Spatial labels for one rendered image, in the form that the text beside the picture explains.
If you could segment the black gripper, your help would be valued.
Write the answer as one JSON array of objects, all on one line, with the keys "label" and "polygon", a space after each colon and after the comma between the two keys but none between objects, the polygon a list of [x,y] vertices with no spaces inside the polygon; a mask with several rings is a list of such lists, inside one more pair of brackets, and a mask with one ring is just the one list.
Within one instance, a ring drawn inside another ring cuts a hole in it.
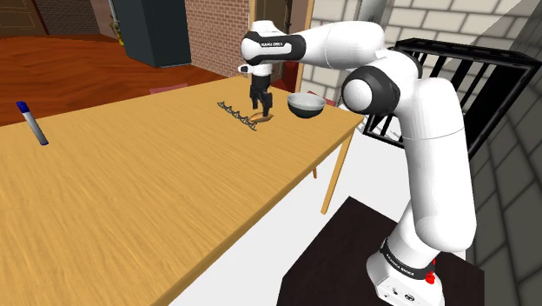
[{"label": "black gripper", "polygon": [[252,109],[257,110],[259,107],[259,102],[262,102],[264,117],[269,116],[269,110],[273,107],[272,94],[268,92],[270,83],[270,75],[257,76],[253,74],[251,76],[249,97],[252,101]]}]

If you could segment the black bowl with white inside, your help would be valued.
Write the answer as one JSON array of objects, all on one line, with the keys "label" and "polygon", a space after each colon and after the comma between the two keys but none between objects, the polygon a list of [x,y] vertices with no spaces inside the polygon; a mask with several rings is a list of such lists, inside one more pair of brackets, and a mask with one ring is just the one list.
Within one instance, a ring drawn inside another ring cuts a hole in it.
[{"label": "black bowl with white inside", "polygon": [[327,101],[311,93],[291,93],[288,95],[288,108],[299,118],[308,119],[318,116],[327,104]]}]

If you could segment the dark tall cabinet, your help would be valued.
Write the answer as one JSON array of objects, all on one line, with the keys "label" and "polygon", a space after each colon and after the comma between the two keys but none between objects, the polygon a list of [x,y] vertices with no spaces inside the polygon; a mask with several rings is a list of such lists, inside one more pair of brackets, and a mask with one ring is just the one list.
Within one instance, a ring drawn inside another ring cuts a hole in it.
[{"label": "dark tall cabinet", "polygon": [[112,0],[128,57],[155,68],[192,63],[185,0]]}]

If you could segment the light wooden table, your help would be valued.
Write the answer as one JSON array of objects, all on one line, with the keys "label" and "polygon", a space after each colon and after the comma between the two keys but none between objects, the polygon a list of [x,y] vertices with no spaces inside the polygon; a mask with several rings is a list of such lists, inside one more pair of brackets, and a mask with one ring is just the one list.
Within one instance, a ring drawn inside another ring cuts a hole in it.
[{"label": "light wooden table", "polygon": [[231,77],[0,127],[0,306],[172,302],[339,145],[361,116],[300,119],[273,90],[251,130]]}]

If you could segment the dark robot stand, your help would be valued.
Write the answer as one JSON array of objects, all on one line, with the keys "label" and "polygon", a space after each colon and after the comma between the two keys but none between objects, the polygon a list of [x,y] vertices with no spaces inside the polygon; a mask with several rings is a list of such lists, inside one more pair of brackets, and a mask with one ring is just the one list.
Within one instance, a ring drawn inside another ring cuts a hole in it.
[{"label": "dark robot stand", "polygon": [[[277,306],[391,306],[379,299],[367,259],[396,222],[352,197],[282,278]],[[446,306],[485,306],[484,271],[450,253],[436,258]]]}]

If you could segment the grey marker with blue cap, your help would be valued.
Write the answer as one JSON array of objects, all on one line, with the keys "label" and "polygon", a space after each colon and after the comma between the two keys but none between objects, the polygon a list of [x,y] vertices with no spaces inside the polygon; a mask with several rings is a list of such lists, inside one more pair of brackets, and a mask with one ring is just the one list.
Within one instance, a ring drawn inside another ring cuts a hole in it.
[{"label": "grey marker with blue cap", "polygon": [[46,136],[44,135],[43,131],[41,130],[38,122],[33,117],[32,113],[30,112],[30,109],[29,109],[28,105],[26,104],[26,102],[25,101],[17,101],[17,107],[20,110],[20,112],[22,113],[22,115],[25,118],[28,125],[30,126],[30,129],[32,130],[32,132],[36,136],[36,139],[38,140],[38,142],[42,146],[47,145],[49,143],[49,141],[47,140]]}]

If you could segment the black metal railing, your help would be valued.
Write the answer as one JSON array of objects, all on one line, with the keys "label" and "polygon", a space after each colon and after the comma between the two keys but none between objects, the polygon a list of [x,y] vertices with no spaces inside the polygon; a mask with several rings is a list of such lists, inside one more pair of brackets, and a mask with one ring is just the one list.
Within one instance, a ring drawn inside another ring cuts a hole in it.
[{"label": "black metal railing", "polygon": [[517,51],[421,38],[388,48],[407,73],[397,80],[395,111],[368,118],[373,136],[379,122],[400,121],[395,146],[410,164],[464,163],[478,151],[541,63]]}]

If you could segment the brown wooden door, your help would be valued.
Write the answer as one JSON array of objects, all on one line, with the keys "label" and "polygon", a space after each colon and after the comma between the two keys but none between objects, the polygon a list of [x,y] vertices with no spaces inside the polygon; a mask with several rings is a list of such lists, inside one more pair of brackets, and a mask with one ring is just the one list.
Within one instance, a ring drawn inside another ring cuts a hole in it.
[{"label": "brown wooden door", "polygon": [[33,0],[0,0],[0,36],[41,36],[47,30]]}]

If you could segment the wooden door frame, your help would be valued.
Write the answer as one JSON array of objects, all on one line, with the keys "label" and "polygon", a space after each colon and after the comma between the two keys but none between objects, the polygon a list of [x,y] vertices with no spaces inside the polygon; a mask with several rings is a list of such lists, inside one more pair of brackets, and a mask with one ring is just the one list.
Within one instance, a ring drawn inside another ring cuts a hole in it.
[{"label": "wooden door frame", "polygon": [[301,65],[311,63],[314,36],[308,26],[315,0],[249,0],[250,28],[242,39],[241,54],[260,66],[257,76],[270,75],[270,85],[289,92],[301,86]]}]

